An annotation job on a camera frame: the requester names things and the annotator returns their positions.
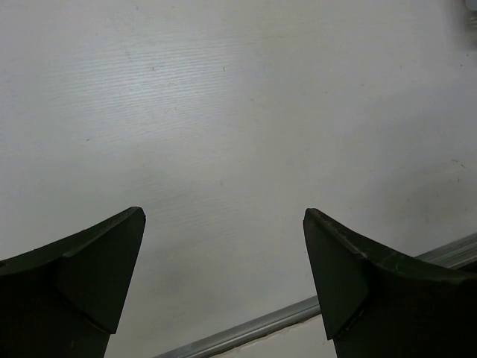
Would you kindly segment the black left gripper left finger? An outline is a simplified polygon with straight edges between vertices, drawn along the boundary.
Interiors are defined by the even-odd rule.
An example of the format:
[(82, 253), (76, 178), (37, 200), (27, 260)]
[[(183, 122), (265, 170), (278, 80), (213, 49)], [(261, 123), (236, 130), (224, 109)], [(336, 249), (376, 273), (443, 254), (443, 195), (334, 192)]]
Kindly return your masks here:
[(1, 262), (2, 357), (103, 357), (116, 333), (146, 216), (130, 207)]

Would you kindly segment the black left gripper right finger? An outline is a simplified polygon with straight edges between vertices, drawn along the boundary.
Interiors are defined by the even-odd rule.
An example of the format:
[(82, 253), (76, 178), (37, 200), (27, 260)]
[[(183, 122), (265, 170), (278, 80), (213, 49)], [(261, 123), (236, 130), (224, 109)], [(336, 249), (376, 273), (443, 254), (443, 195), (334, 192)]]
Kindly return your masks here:
[(476, 355), (475, 236), (411, 257), (316, 209), (303, 229), (338, 357)]

